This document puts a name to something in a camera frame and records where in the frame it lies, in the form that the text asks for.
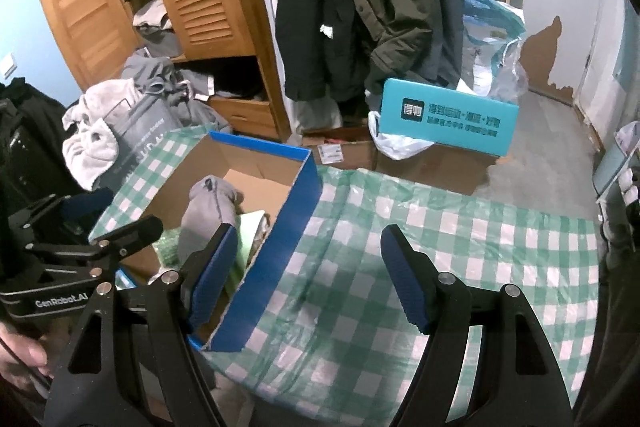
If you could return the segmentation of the person left hand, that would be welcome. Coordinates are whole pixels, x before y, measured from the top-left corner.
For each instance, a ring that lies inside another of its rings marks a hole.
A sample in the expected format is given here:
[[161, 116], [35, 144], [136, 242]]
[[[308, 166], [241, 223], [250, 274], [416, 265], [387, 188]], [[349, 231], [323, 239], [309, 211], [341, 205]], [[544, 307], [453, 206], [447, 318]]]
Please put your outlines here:
[[10, 323], [2, 322], [1, 329], [1, 376], [15, 388], [28, 395], [44, 396], [46, 388], [34, 376], [35, 373], [50, 375], [50, 346], [48, 336], [38, 339], [17, 332]]

